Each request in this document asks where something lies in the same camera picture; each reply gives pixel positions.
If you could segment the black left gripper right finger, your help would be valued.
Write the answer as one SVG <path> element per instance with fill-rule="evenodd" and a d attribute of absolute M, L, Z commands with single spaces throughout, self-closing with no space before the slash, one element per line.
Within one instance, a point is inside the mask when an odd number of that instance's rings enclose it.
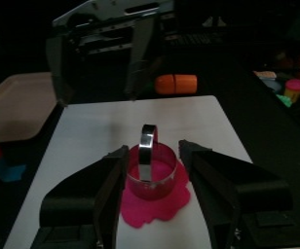
<path fill-rule="evenodd" d="M 178 155 L 213 249 L 300 247 L 300 220 L 285 180 L 258 165 L 187 140 L 178 142 Z"/>

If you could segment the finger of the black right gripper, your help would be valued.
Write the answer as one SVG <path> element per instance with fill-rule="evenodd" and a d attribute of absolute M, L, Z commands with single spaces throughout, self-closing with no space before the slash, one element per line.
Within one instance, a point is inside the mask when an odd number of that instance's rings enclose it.
<path fill-rule="evenodd" d="M 130 100 L 135 100 L 149 83 L 149 46 L 157 29 L 158 16 L 146 16 L 134 23 L 130 59 L 125 94 Z"/>
<path fill-rule="evenodd" d="M 63 36 L 51 37 L 46 40 L 46 57 L 51 71 L 51 80 L 56 101 L 62 106 L 71 102 L 74 90 L 69 85 L 69 70 L 66 59 L 66 40 Z"/>

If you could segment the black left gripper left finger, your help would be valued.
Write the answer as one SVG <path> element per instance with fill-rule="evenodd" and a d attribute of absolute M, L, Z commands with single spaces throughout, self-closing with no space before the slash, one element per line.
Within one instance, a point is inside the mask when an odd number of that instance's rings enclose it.
<path fill-rule="evenodd" d="M 30 249 L 117 249 L 127 160 L 121 146 L 52 188 Z"/>

